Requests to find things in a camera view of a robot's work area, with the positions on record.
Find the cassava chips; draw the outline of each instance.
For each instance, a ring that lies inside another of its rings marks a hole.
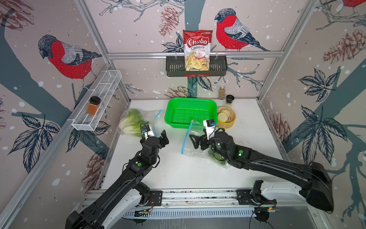
[[[186,71],[208,71],[212,30],[183,30]]]

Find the orange spice jar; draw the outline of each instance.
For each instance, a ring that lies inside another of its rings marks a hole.
[[[99,104],[100,104],[100,98],[98,96],[90,97],[86,113],[90,115],[95,115],[97,113]]]

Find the spice jar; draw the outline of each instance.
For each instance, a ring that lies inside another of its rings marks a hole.
[[[220,86],[219,88],[219,99],[225,98],[225,86]]]
[[[232,102],[234,101],[235,97],[232,95],[227,95],[226,96],[226,107],[231,108]]]
[[[92,96],[89,99],[87,114],[95,115],[97,113],[100,104],[100,98],[98,96]]]

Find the white table surface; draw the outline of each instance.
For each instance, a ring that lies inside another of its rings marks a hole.
[[[214,101],[218,107],[225,103],[224,100]],[[165,111],[167,105],[168,100],[133,100],[130,108],[141,111]],[[236,121],[231,128],[226,129],[226,132],[234,138],[235,144],[281,159],[256,100],[236,99],[232,109],[236,113]],[[253,186],[255,180],[285,181],[259,171],[237,169],[232,166],[223,168],[209,158],[182,155],[182,145],[187,129],[172,128],[165,123],[162,115],[155,125],[158,137],[165,129],[170,143],[159,151],[161,159],[159,166],[152,169],[142,180],[151,189],[249,188]],[[119,137],[102,189],[108,189],[121,175],[122,165],[142,149],[139,140],[138,137],[127,135]]]

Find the black lid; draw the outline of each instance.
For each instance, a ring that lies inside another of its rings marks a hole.
[[[234,96],[232,96],[232,95],[227,95],[226,96],[226,102],[227,103],[232,103],[232,101],[235,99],[235,97]]]
[[[100,104],[100,98],[98,96],[92,96],[90,97],[89,102],[93,105],[98,105]]]

